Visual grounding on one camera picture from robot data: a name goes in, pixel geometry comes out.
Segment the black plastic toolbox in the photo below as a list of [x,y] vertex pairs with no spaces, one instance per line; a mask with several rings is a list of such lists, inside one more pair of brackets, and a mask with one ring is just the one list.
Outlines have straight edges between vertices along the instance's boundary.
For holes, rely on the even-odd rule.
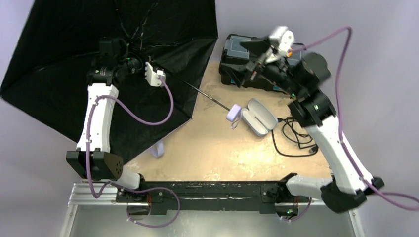
[[238,34],[229,34],[226,38],[218,67],[218,72],[221,75],[221,83],[224,85],[235,85],[237,87],[284,93],[279,87],[272,85],[264,79],[242,82],[244,72],[241,72],[240,68],[245,66],[249,61],[257,59],[256,54],[249,52],[240,45],[241,42],[248,40],[260,40],[260,38]]

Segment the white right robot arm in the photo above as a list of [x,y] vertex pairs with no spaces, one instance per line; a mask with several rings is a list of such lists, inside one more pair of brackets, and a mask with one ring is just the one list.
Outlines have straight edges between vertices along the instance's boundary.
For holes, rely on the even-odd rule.
[[306,52],[291,65],[268,42],[268,38],[243,41],[240,45],[255,55],[246,66],[246,80],[263,78],[287,93],[291,116],[307,131],[326,159],[332,175],[317,179],[291,173],[280,181],[280,195],[320,199],[335,213],[344,213],[362,205],[384,181],[373,176],[354,155],[330,99],[320,85],[331,73],[325,58]]

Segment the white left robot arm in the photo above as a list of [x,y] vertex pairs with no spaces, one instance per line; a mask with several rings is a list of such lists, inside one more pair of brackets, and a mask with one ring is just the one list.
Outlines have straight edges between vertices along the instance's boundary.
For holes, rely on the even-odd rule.
[[137,59],[128,57],[128,43],[122,38],[102,38],[99,53],[87,72],[87,109],[83,130],[66,162],[83,179],[110,180],[127,189],[137,189],[141,176],[124,168],[121,156],[111,153],[110,128],[119,84],[140,69]]

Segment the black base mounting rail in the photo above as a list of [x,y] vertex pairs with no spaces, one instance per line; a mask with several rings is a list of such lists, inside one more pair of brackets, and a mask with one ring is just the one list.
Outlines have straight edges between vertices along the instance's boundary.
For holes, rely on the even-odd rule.
[[118,188],[116,202],[149,204],[152,215],[190,210],[296,216],[308,198],[292,196],[282,181],[145,181],[135,192]]

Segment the aluminium frame rail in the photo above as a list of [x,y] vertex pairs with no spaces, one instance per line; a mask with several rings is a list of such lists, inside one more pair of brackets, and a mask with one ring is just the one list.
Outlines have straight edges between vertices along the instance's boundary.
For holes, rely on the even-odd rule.
[[[115,99],[115,105],[120,104],[120,103],[121,102],[117,97]],[[144,177],[141,174],[139,174],[139,175],[141,176],[141,182],[140,182],[140,184],[141,184],[141,183],[145,182],[145,180],[144,180]],[[107,186],[113,186],[113,187],[116,188],[116,190],[118,188],[127,189],[125,187],[117,185],[116,183],[114,183],[113,181],[110,181],[110,180],[94,181],[94,180],[91,180],[91,179],[86,179],[86,181],[87,181],[88,186],[90,188],[90,192],[95,199],[101,198],[101,196],[103,194],[103,191],[106,189]],[[127,190],[135,192],[137,189],[127,189]],[[308,198],[307,207],[310,207],[312,205],[312,202],[313,202],[314,199],[315,198],[311,198],[311,197]],[[290,223],[290,222],[294,222],[294,221],[300,219],[305,213],[306,213],[306,210],[298,210],[298,213],[297,213],[296,216],[290,216],[290,215],[285,216],[285,215],[281,215],[281,214],[278,214],[278,216],[279,216],[281,221],[285,221],[285,222]]]

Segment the lavender folding umbrella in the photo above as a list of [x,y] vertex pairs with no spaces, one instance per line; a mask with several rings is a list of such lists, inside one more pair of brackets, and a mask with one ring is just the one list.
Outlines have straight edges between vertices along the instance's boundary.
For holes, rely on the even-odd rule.
[[117,79],[111,152],[124,162],[189,122],[218,39],[213,0],[37,0],[0,87],[1,98],[73,141],[94,77]]

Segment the lavender umbrella case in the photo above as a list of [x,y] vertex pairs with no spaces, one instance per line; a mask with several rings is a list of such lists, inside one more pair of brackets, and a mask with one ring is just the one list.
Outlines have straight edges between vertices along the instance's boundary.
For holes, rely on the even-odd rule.
[[252,98],[242,109],[242,117],[249,128],[259,137],[266,136],[278,124],[277,117],[259,100]]

